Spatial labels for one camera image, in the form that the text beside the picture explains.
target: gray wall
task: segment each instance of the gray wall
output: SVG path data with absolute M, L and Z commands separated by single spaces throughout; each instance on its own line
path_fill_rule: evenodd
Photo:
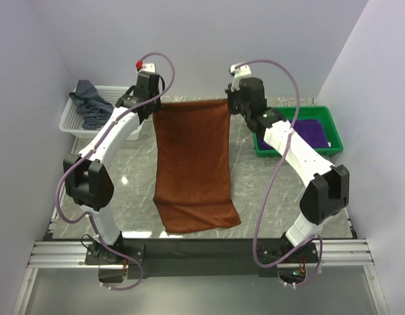
M 349 213 L 405 314 L 405 0 L 370 0 L 318 97 L 345 145 Z
M 273 58 L 317 96 L 367 0 L 31 0 L 75 78 L 130 85 L 135 62 L 175 63 L 170 95 L 222 95 L 233 63 Z M 169 70 L 158 70 L 168 77 Z M 267 94 L 293 96 L 279 70 L 254 66 Z
M 26 0 L 0 0 L 0 315 L 10 314 L 53 210 L 72 138 L 58 130 L 75 85 Z

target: white basket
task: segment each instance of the white basket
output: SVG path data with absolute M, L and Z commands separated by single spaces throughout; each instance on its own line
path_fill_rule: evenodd
M 104 98 L 105 101 L 112 104 L 114 107 L 119 97 L 121 97 L 128 87 L 109 87 L 105 85 L 96 85 L 98 94 Z M 74 136 L 82 139 L 92 139 L 94 138 L 98 131 L 101 128 L 94 130 L 85 130 L 83 129 L 84 119 L 76 113 L 77 107 L 72 102 L 71 98 L 68 98 L 68 101 L 65 105 L 64 111 L 60 116 L 59 129 L 64 133 L 71 133 Z M 134 141 L 139 137 L 141 131 L 141 125 L 135 129 L 126 140 Z

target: blue-gray fabric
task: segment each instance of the blue-gray fabric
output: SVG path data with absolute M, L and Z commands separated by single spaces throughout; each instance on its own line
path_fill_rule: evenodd
M 98 95 L 97 89 L 89 80 L 78 80 L 77 89 L 70 93 L 77 106 L 77 114 L 84 119 L 84 129 L 97 129 L 103 126 L 113 112 L 113 106 Z

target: gray marble tabletop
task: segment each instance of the gray marble tabletop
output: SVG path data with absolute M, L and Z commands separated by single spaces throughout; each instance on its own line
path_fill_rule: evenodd
M 201 98 L 166 98 L 185 101 Z M 294 106 L 292 98 L 270 98 L 270 106 Z M 311 106 L 312 99 L 303 99 L 302 106 Z M 75 152 L 90 140 L 79 139 Z M 259 208 L 278 157 L 256 157 L 252 134 L 244 120 L 232 116 L 230 122 L 230 176 L 232 201 L 242 223 L 234 228 L 215 229 L 183 235 L 167 234 L 152 198 L 156 183 L 157 146 L 152 120 L 145 121 L 139 139 L 125 141 L 109 168 L 115 186 L 111 201 L 116 224 L 126 238 L 252 238 Z M 286 163 L 274 183 L 266 204 L 260 237 L 279 238 L 300 213 L 299 200 L 304 186 L 297 173 Z M 71 198 L 63 197 L 62 210 L 69 218 L 81 211 Z M 67 224 L 58 218 L 54 238 L 80 238 L 91 233 L 88 220 Z M 347 212 L 341 211 L 324 227 L 324 238 L 352 238 Z

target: purple cable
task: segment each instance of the purple cable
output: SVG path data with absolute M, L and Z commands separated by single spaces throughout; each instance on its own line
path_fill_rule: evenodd
M 116 123 L 117 123 L 119 120 L 121 120 L 123 117 L 125 117 L 127 114 L 129 114 L 129 113 L 132 112 L 133 110 L 135 110 L 135 109 L 137 109 L 137 108 L 139 108 L 139 107 L 141 107 L 141 106 L 147 105 L 147 104 L 149 104 L 149 103 L 151 103 L 151 102 L 153 102 L 153 101 L 155 101 L 155 100 L 161 98 L 161 97 L 171 88 L 171 86 L 172 86 L 172 84 L 173 84 L 173 82 L 174 82 L 174 80 L 175 80 L 175 67 L 174 67 L 172 61 L 170 60 L 169 57 L 167 57 L 165 54 L 162 54 L 162 53 L 160 53 L 160 52 L 151 52 L 151 53 L 149 53 L 149 54 L 146 54 L 145 56 L 143 56 L 143 57 L 141 58 L 141 61 L 144 61 L 146 58 L 148 58 L 148 57 L 150 57 L 150 56 L 161 56 L 161 57 L 163 57 L 164 59 L 166 59 L 166 61 L 169 63 L 170 68 L 171 68 L 171 80 L 170 80 L 169 84 L 166 86 L 166 88 L 164 89 L 164 91 L 162 91 L 159 95 L 156 95 L 155 97 L 152 97 L 152 98 L 150 98 L 150 99 L 148 99 L 148 100 L 146 100 L 146 101 L 144 101 L 144 102 L 142 102 L 142 103 L 139 103 L 139 104 L 137 104 L 137 105 L 135 105 L 135 106 L 133 106 L 133 107 L 131 107 L 131 108 L 125 110 L 122 114 L 120 114 L 119 116 L 117 116 L 117 117 L 116 117 L 116 120 L 113 121 L 113 122 L 108 126 L 107 130 L 105 130 L 105 132 L 103 133 L 103 135 L 101 136 L 101 138 L 96 142 L 95 147 L 94 147 L 94 150 L 96 150 L 96 149 L 102 144 L 103 140 L 109 135 L 110 131 L 113 129 L 113 127 L 116 125 Z M 84 213 L 82 213 L 78 218 L 76 218 L 76 219 L 74 219 L 74 220 L 71 220 L 71 219 L 67 218 L 66 215 L 62 212 L 62 209 L 61 209 L 61 207 L 60 207 L 60 200 L 59 200 L 59 196 L 60 196 L 60 192 L 61 192 L 61 190 L 62 190 L 62 186 L 64 185 L 64 182 L 65 182 L 66 178 L 68 177 L 68 175 L 69 175 L 75 168 L 77 168 L 81 163 L 83 163 L 87 158 L 89 158 L 92 154 L 93 154 L 93 150 L 90 150 L 89 152 L 87 152 L 83 157 L 81 157 L 81 159 L 79 159 L 78 161 L 76 161 L 76 162 L 62 175 L 61 179 L 59 180 L 58 186 L 56 187 L 56 192 L 55 192 L 55 205 L 56 205 L 56 211 L 58 212 L 59 216 L 62 218 L 62 220 L 64 220 L 65 222 L 67 222 L 67 223 L 69 223 L 69 224 L 75 224 L 75 223 L 79 222 L 79 221 L 80 221 L 83 217 L 85 217 L 86 215 L 89 215 L 89 220 L 90 220 L 91 226 L 93 227 L 93 230 L 95 231 L 95 233 L 98 234 L 98 230 L 97 230 L 96 224 L 95 224 L 95 222 L 94 222 L 92 213 L 90 213 L 90 212 L 84 212 Z M 139 277 L 139 279 L 138 279 L 133 285 L 130 285 L 130 286 L 128 286 L 128 287 L 110 287 L 109 285 L 104 284 L 103 286 L 104 286 L 104 287 L 107 287 L 107 288 L 110 288 L 110 289 L 112 289 L 112 290 L 114 290 L 114 291 L 128 290 L 128 289 L 131 289 L 131 288 L 137 286 L 137 285 L 141 282 L 142 278 L 144 277 L 144 269 L 143 269 L 142 265 L 141 265 L 137 260 L 135 260 L 134 258 L 129 257 L 129 256 L 127 256 L 127 255 L 124 255 L 124 254 L 122 254 L 122 253 L 119 253 L 118 251 L 115 251 L 114 249 L 111 249 L 111 248 L 107 245 L 107 243 L 101 238 L 101 236 L 99 236 L 98 240 L 99 240 L 100 243 L 103 245 L 103 247 L 106 248 L 109 252 L 111 252 L 111 253 L 113 253 L 113 254 L 115 254 L 115 255 L 118 255 L 118 256 L 120 256 L 120 257 L 123 257 L 123 258 L 125 258 L 125 259 L 128 259 L 129 261 L 131 261 L 131 262 L 137 264 L 138 267 L 140 268 L 140 277 Z
M 297 121 L 297 117 L 298 117 L 299 111 L 300 111 L 300 92 L 299 92 L 299 87 L 297 86 L 297 83 L 295 82 L 294 77 L 292 76 L 292 74 L 283 65 L 281 65 L 281 64 L 279 64 L 279 63 L 277 63 L 275 61 L 268 60 L 268 59 L 258 59 L 258 60 L 252 60 L 252 61 L 249 61 L 249 62 L 244 62 L 242 64 L 239 64 L 237 66 L 237 68 L 240 68 L 240 67 L 248 65 L 248 64 L 257 64 L 257 63 L 272 64 L 272 65 L 280 68 L 282 71 L 284 71 L 288 75 L 289 79 L 293 83 L 297 103 L 296 103 L 294 118 L 293 118 L 293 121 L 291 122 L 291 125 L 290 125 L 290 129 L 292 129 L 294 127 L 295 122 Z M 295 246 L 291 251 L 286 253 L 283 257 L 281 257 L 277 261 L 274 261 L 274 262 L 272 262 L 270 264 L 261 263 L 259 261 L 258 256 L 257 256 L 257 238 L 258 238 L 258 235 L 259 235 L 259 230 L 261 228 L 261 221 L 262 221 L 263 213 L 265 211 L 266 201 L 268 200 L 270 189 L 272 188 L 272 185 L 274 184 L 274 182 L 276 180 L 276 177 L 278 176 L 278 172 L 280 171 L 282 165 L 284 164 L 284 162 L 286 160 L 286 157 L 287 157 L 290 146 L 291 146 L 291 133 L 288 133 L 286 149 L 284 150 L 284 153 L 282 154 L 280 162 L 278 163 L 277 167 L 275 168 L 275 171 L 272 174 L 272 178 L 271 178 L 271 180 L 269 182 L 269 185 L 266 188 L 265 196 L 264 196 L 263 201 L 262 201 L 261 210 L 259 211 L 259 216 L 258 216 L 257 222 L 256 222 L 255 235 L 253 237 L 253 244 L 252 244 L 252 253 L 253 253 L 253 259 L 255 260 L 255 263 L 261 268 L 272 268 L 272 267 L 276 266 L 277 264 L 282 263 L 292 253 L 296 252 L 297 250 L 299 250 L 300 248 L 302 248 L 306 244 L 310 243 L 314 239 L 314 236 L 309 237 L 307 240 L 305 240 L 305 241 L 301 242 L 299 245 Z M 314 272 L 307 279 L 305 279 L 303 282 L 299 283 L 299 285 L 305 284 L 306 282 L 308 282 L 317 273 L 317 271 L 319 269 L 320 263 L 322 261 L 323 241 L 322 241 L 322 238 L 320 236 L 318 236 L 318 237 L 319 237 L 319 240 L 320 240 L 320 254 L 319 254 L 320 258 L 319 258 L 318 264 L 316 265 L 316 268 L 314 269 Z

